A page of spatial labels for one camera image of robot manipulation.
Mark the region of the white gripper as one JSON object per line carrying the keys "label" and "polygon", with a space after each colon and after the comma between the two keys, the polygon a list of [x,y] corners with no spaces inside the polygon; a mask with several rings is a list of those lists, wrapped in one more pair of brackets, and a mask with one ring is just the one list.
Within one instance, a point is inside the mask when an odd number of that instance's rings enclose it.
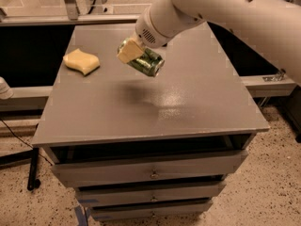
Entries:
{"label": "white gripper", "polygon": [[[135,24],[135,33],[150,48],[158,48],[171,40],[168,28],[168,7],[152,4]],[[134,39],[126,39],[119,47],[117,58],[124,64],[141,57],[145,48]]]}

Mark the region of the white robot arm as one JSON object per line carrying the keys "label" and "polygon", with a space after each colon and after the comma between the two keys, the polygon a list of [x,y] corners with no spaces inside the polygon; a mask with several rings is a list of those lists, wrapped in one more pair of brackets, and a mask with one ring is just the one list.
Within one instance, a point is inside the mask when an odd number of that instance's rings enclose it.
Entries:
{"label": "white robot arm", "polygon": [[127,64],[204,22],[228,30],[301,85],[301,6],[284,0],[155,0],[118,58]]}

